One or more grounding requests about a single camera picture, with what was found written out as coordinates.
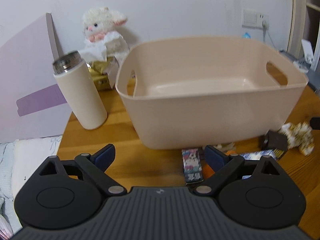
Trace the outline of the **blue white tissue pack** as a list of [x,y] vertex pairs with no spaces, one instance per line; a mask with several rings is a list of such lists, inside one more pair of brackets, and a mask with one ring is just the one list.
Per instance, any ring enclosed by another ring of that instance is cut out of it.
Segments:
[[[245,160],[250,161],[259,161],[260,158],[264,155],[267,155],[269,157],[272,157],[273,159],[277,159],[276,155],[274,153],[274,150],[264,150],[264,151],[258,151],[258,152],[249,152],[249,153],[242,153],[240,154]],[[249,164],[248,168],[246,168],[245,174],[242,176],[242,180],[248,179],[253,174],[253,171],[255,170],[256,164]]]

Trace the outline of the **black small box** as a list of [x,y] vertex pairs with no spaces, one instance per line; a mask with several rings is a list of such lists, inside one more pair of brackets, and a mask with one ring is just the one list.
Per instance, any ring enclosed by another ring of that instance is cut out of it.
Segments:
[[261,137],[261,149],[272,150],[275,158],[281,159],[288,150],[286,135],[275,131],[268,131]]

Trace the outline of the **orange small object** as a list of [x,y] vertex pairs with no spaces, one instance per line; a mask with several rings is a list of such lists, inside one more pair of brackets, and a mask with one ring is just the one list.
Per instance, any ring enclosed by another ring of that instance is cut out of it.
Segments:
[[235,151],[227,151],[226,153],[210,152],[205,154],[202,167],[204,179],[211,177],[215,172],[223,168],[232,158],[232,155],[237,155],[237,153]]

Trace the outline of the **cartoon card pack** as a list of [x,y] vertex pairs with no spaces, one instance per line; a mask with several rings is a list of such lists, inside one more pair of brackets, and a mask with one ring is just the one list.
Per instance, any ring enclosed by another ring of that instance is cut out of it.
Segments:
[[201,159],[198,148],[182,150],[185,183],[196,184],[203,181]]

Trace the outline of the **white bedding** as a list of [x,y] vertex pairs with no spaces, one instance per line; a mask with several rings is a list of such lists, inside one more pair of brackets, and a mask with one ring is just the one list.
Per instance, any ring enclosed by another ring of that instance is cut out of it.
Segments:
[[1,143],[1,235],[10,238],[22,226],[14,209],[14,200],[25,182],[40,164],[57,155],[62,137],[15,140]]

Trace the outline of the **lilac headboard panel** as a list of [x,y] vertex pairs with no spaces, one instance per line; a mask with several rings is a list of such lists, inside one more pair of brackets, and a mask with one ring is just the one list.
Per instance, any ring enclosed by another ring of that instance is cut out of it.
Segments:
[[53,76],[58,57],[49,13],[1,46],[1,142],[64,132],[72,111]]

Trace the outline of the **beige plastic storage basket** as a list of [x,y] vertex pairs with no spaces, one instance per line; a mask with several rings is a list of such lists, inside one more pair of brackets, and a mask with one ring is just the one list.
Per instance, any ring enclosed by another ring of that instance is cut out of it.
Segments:
[[141,142],[160,150],[278,130],[307,84],[289,59],[259,41],[198,36],[133,47],[115,87]]

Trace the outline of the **cream thermos bottle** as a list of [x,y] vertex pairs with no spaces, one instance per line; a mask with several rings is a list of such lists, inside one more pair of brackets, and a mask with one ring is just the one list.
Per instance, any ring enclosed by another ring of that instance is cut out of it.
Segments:
[[53,62],[53,71],[59,89],[81,126],[87,130],[100,127],[107,119],[107,111],[79,52],[57,59]]

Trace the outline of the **gold tissue box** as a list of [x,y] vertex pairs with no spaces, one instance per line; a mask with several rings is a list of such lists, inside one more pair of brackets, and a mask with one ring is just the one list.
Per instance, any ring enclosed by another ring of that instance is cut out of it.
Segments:
[[114,88],[119,70],[119,64],[115,57],[108,57],[106,61],[92,61],[86,64],[98,91]]

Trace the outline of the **white plush lamb toy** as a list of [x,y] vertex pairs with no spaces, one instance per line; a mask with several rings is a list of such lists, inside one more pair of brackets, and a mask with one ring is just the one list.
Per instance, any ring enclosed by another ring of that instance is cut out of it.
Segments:
[[115,57],[119,64],[129,53],[129,46],[117,28],[127,22],[127,17],[108,7],[93,8],[84,12],[84,49],[80,50],[81,57],[86,62],[106,61]]

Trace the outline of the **blue figurine toy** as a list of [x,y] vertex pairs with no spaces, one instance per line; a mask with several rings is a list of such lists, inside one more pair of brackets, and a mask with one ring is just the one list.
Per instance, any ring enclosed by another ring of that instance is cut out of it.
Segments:
[[251,36],[249,35],[249,33],[244,33],[244,35],[242,35],[242,38],[251,39]]

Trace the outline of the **white wall switch socket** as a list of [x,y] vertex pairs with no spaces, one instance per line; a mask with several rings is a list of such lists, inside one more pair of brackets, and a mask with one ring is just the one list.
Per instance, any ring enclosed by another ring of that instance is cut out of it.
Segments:
[[242,10],[242,26],[245,28],[263,29],[268,28],[268,15],[253,9]]

